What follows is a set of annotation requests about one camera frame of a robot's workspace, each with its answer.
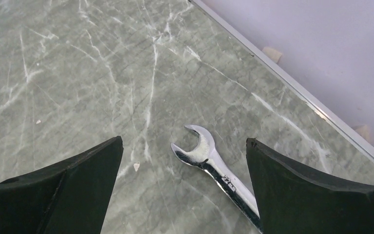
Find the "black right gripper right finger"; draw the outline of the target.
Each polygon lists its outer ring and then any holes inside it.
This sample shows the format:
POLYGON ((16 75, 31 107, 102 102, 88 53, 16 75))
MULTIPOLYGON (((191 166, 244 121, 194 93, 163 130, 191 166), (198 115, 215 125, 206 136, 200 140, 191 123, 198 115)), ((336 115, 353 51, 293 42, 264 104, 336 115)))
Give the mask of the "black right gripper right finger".
POLYGON ((374 185, 333 176, 246 141, 246 159, 266 234, 374 234, 374 185))

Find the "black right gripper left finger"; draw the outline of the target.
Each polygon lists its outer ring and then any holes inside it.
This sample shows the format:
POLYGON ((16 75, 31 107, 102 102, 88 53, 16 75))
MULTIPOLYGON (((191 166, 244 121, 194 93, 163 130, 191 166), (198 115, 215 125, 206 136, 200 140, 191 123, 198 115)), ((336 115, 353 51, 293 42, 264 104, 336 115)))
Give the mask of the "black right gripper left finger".
POLYGON ((98 234, 123 155, 120 136, 0 183, 0 234, 98 234))

